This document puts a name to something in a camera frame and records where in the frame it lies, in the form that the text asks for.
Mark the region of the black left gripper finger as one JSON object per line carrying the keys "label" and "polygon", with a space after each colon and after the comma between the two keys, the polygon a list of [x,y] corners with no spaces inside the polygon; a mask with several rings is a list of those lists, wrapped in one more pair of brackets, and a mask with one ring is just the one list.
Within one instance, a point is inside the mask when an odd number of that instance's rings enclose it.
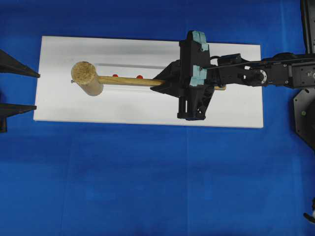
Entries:
{"label": "black left gripper finger", "polygon": [[16,60],[3,50],[0,51],[0,72],[18,74],[34,78],[40,77],[37,72],[29,68],[28,66],[20,63],[18,60]]}
{"label": "black left gripper finger", "polygon": [[20,104],[0,104],[0,132],[7,132],[7,118],[18,114],[24,114],[36,110],[34,105],[20,105]]}

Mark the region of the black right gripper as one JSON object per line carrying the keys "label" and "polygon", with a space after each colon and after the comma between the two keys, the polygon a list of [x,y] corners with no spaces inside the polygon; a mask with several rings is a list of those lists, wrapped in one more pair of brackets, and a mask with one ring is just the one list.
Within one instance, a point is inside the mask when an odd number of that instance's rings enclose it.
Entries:
{"label": "black right gripper", "polygon": [[151,87],[152,91],[179,97],[177,117],[185,120],[204,120],[214,94],[214,85],[207,81],[210,51],[205,33],[191,30],[180,41],[180,60],[171,62],[154,80],[164,81]]}

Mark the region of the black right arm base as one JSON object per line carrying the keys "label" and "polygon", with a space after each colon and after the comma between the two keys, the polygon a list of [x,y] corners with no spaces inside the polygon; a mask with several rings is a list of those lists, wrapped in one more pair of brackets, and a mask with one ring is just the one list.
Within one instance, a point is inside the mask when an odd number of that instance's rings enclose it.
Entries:
{"label": "black right arm base", "polygon": [[[301,1],[306,54],[315,54],[315,2]],[[312,149],[315,148],[315,64],[302,65],[298,69],[302,90],[294,97],[295,131]]]}

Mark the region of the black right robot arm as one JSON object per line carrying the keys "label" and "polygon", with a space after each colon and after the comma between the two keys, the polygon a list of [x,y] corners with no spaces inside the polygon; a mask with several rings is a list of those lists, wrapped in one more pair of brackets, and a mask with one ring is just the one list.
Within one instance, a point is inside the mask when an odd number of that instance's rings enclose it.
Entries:
{"label": "black right robot arm", "polygon": [[314,54],[280,53],[259,61],[245,60],[240,54],[213,57],[205,34],[194,30],[179,42],[179,47],[179,60],[155,76],[163,84],[151,90],[177,97],[177,117],[181,119],[204,120],[215,87],[239,84],[305,89],[315,86]]}

